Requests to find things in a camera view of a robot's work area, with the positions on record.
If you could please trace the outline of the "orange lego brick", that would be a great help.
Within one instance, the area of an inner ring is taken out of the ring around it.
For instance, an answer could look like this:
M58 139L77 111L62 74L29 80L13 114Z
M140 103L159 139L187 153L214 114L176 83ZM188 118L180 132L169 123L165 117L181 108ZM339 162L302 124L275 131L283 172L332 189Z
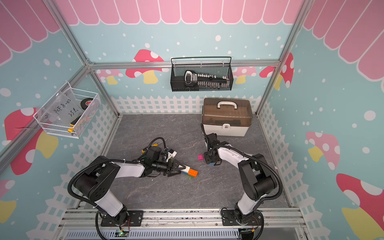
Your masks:
M196 178L197 175L198 175L198 171L193 170L193 169L189 169L189 171L188 171L188 175L191 176L191 177Z

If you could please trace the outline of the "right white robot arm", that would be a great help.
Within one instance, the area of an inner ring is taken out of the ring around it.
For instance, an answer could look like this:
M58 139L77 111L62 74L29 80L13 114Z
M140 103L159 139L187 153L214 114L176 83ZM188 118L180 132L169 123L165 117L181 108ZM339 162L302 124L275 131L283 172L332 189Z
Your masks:
M241 217L253 213L265 201L279 198L283 192L282 180L263 155L249 155L231 145L208 145L204 153L207 164L219 165L226 161L240 173L244 194L236 204Z

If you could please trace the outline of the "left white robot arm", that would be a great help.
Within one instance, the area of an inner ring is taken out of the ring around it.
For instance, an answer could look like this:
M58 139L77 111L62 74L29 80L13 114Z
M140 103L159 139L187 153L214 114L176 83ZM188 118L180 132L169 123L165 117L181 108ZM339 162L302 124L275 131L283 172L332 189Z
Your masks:
M97 208L111 217L118 216L125 207L111 192L110 187L118 178L145 178L153 172L167 177L179 175L187 166L169 158L142 156L137 160L97 157L91 164L76 173L68 183L68 193Z

